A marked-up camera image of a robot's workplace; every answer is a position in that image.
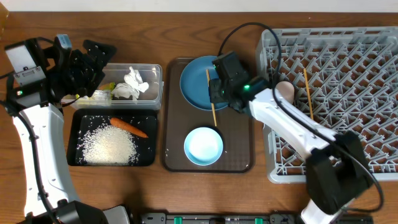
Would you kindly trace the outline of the wooden chopstick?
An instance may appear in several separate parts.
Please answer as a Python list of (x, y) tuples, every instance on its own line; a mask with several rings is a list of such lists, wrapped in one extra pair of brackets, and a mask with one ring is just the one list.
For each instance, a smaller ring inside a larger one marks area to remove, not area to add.
[[(210, 97), (210, 73), (209, 73), (209, 70), (208, 70), (208, 69), (206, 69), (206, 78), (207, 78), (207, 84), (208, 84), (208, 90), (209, 90), (209, 97)], [(210, 103), (211, 103), (211, 111), (212, 111), (212, 115), (213, 115), (214, 125), (215, 125), (215, 127), (217, 127), (215, 106), (214, 106), (214, 104), (211, 102), (211, 100), (210, 100)]]
[(310, 88), (309, 88), (308, 75), (307, 75), (306, 68), (303, 69), (303, 75), (304, 75), (304, 79), (305, 79), (305, 87), (306, 87), (306, 92), (307, 92), (307, 100), (308, 100), (308, 107), (309, 107), (309, 111), (310, 111), (310, 118), (312, 120), (314, 120), (313, 108), (312, 108), (312, 100), (311, 100), (311, 96), (310, 96)]

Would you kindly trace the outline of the dark blue plate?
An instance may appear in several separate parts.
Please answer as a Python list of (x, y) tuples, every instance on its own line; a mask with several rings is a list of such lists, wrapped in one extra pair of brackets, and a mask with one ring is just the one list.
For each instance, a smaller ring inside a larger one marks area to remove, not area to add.
[(214, 55), (198, 57), (183, 69), (180, 77), (180, 89), (184, 98), (194, 107), (211, 111), (210, 95), (206, 71), (209, 71), (210, 79), (219, 78), (212, 61)]

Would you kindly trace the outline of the white paper napkin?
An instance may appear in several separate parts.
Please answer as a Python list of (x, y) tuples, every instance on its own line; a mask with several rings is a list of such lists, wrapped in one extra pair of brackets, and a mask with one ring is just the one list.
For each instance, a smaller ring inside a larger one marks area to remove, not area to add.
[(118, 83), (111, 94), (116, 98), (129, 98), (130, 96), (133, 100), (137, 100), (139, 98), (139, 91), (127, 83)]

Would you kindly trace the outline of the pink plastic cup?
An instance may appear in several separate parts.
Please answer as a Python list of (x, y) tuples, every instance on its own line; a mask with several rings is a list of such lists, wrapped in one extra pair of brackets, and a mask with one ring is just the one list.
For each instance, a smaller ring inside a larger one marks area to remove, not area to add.
[(276, 89), (280, 92), (283, 98), (290, 104), (294, 102), (294, 86), (290, 82), (282, 81), (276, 85)]

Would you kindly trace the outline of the light blue bowl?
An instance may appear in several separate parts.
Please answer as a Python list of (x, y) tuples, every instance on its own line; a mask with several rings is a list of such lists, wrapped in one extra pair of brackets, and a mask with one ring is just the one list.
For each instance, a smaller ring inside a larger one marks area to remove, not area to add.
[(198, 166), (214, 164), (223, 153), (223, 139), (213, 128), (199, 127), (190, 131), (183, 150), (190, 162)]

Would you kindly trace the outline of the orange carrot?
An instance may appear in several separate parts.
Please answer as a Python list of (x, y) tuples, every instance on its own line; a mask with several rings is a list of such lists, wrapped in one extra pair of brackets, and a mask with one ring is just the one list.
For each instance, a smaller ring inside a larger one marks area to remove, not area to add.
[(140, 129), (130, 125), (129, 123), (124, 122), (121, 119), (111, 118), (110, 119), (110, 124), (115, 126), (115, 127), (117, 127), (117, 128), (123, 129), (123, 130), (125, 130), (127, 132), (130, 132), (131, 134), (134, 134), (136, 136), (139, 136), (139, 137), (142, 137), (142, 138), (148, 138), (148, 135), (146, 133), (144, 133)]

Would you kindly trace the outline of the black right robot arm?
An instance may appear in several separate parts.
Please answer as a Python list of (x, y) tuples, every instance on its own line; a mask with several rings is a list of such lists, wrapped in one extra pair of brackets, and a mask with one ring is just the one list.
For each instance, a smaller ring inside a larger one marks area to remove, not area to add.
[(227, 102), (270, 127), (304, 159), (310, 201), (300, 214), (302, 223), (333, 223), (373, 185), (357, 134), (339, 134), (318, 124), (265, 79), (215, 78), (210, 80), (209, 94), (211, 102)]

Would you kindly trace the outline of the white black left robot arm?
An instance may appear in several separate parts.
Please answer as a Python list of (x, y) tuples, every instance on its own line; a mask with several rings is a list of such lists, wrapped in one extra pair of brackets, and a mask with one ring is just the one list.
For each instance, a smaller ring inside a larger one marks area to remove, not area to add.
[(59, 34), (42, 48), (41, 37), (5, 47), (13, 71), (1, 102), (21, 140), (27, 195), (26, 223), (129, 223), (122, 205), (101, 210), (82, 203), (70, 176), (63, 141), (67, 95), (91, 96), (116, 53), (112, 45), (85, 40), (73, 49)]

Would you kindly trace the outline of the clear plastic waste bin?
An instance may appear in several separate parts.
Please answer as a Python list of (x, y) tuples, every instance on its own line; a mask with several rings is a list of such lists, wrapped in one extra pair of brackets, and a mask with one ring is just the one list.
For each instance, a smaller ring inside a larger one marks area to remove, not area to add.
[(105, 77), (100, 86), (111, 82), (115, 82), (116, 85), (118, 83), (125, 83), (124, 76), (129, 73), (129, 67), (138, 70), (143, 81), (149, 84), (149, 89), (146, 92), (139, 92), (139, 98), (137, 100), (133, 100), (131, 96), (129, 98), (116, 98), (112, 96), (112, 99), (109, 101), (85, 100), (78, 95), (68, 95), (62, 99), (62, 103), (71, 103), (76, 109), (112, 108), (159, 110), (161, 107), (163, 86), (162, 68), (160, 65), (148, 63), (109, 63), (103, 70)]

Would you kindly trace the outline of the grey plastic dishwasher rack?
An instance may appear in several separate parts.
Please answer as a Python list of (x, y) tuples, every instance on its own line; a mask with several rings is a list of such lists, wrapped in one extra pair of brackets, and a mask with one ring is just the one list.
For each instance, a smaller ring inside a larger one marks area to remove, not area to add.
[(345, 27), (265, 30), (256, 48), (257, 72), (295, 88), (294, 105), (339, 133), (352, 131), (380, 181), (397, 180), (397, 28)]

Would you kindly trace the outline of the yellow green snack wrapper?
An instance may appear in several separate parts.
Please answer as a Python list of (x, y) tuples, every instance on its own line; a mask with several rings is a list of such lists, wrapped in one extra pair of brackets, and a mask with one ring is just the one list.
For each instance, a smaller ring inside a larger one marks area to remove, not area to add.
[(101, 101), (109, 101), (112, 99), (112, 91), (115, 88), (115, 82), (107, 83), (101, 85), (92, 96), (82, 96), (85, 100), (101, 100)]

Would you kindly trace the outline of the dark brown serving tray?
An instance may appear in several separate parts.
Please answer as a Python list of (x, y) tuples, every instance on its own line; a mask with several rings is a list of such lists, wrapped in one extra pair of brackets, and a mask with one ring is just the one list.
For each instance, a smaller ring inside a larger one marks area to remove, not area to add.
[(182, 95), (180, 76), (192, 58), (176, 58), (167, 66), (165, 81), (165, 120), (161, 157), (171, 172), (244, 173), (254, 165), (252, 120), (231, 108), (216, 112), (215, 130), (223, 139), (221, 157), (213, 164), (199, 166), (185, 155), (183, 144), (195, 128), (214, 128), (211, 111), (192, 106)]

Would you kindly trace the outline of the black rectangular tray bin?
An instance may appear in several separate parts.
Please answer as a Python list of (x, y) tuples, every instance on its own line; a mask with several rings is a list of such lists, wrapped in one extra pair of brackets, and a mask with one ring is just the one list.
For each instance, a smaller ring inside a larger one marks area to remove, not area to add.
[(112, 110), (112, 109), (79, 109), (73, 115), (72, 127), (67, 149), (67, 161), (70, 166), (94, 166), (83, 161), (82, 152), (78, 149), (79, 137), (87, 131), (110, 124), (111, 118), (118, 118), (140, 129), (148, 135), (135, 137), (137, 161), (128, 166), (149, 166), (155, 159), (157, 139), (157, 113), (152, 110)]

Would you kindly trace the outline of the spilled white rice pile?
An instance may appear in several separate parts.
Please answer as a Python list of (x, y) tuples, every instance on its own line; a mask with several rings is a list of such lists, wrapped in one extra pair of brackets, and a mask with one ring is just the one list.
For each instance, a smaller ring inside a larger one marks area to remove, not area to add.
[(94, 166), (128, 166), (137, 161), (135, 137), (112, 125), (100, 126), (79, 137), (82, 159)]

